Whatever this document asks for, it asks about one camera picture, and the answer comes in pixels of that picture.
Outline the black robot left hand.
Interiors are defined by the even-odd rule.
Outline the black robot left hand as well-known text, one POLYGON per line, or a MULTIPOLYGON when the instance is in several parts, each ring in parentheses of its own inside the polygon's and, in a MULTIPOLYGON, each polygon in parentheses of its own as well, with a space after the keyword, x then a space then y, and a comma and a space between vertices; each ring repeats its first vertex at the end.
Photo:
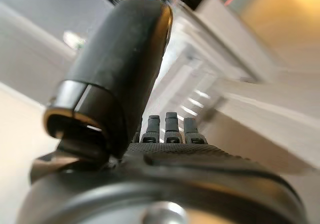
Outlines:
POLYGON ((34 160, 19 224, 306 224, 292 186, 209 145, 193 118, 142 115, 170 39, 160 0, 124 0, 84 46, 43 114, 55 151, 34 160))

